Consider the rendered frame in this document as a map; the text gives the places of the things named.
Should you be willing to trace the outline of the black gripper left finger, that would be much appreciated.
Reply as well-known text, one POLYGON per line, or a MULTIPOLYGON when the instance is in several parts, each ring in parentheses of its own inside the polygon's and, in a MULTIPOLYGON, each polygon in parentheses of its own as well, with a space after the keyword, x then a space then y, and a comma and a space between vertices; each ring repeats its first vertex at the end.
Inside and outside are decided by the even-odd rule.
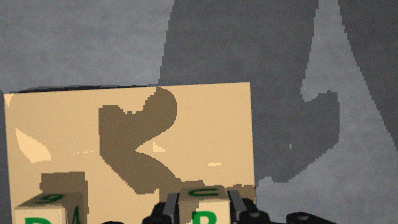
MULTIPOLYGON (((179 195, 180 193, 168 193, 166 202, 159 202, 156 205, 154 205, 151 215, 145 217, 142 220, 142 224, 180 224, 179 204, 178 204, 179 195), (161 214, 155 214, 155 213, 161 213, 161 214)), ((124 223, 117 221, 107 221, 102 224, 124 224, 124 223)))

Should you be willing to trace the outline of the tan square mat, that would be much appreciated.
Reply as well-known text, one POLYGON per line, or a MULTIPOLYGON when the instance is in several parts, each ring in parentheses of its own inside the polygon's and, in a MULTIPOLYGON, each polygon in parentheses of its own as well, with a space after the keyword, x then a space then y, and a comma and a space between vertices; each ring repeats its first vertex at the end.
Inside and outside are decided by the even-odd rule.
POLYGON ((12 224, 40 193, 81 192, 84 224, 141 224, 182 188, 255 203, 250 82, 4 94, 12 224))

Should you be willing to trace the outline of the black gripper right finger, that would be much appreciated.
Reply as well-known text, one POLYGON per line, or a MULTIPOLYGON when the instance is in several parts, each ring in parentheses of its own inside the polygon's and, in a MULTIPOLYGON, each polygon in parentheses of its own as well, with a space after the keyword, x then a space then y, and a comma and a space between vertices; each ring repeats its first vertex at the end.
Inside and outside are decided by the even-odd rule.
POLYGON ((336 224, 305 212, 288 214, 286 223, 271 222, 268 213, 257 210, 253 200, 241 198, 238 190, 227 190, 227 193, 230 199, 230 224, 336 224))

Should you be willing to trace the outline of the cream letter block with green r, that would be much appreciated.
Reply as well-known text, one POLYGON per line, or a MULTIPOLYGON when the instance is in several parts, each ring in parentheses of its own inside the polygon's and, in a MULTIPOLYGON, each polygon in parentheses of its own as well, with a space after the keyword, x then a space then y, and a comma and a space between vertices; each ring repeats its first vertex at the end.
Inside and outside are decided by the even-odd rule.
POLYGON ((182 188, 180 224, 230 224, 230 199, 224 186, 182 188))

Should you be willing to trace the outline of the tan block with green letter d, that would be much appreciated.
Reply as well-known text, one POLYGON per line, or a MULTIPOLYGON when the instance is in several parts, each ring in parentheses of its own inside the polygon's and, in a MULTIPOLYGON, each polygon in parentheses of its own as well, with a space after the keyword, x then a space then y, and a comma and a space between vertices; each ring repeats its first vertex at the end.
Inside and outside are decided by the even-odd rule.
POLYGON ((84 224, 81 192, 40 193, 14 209, 15 224, 84 224))

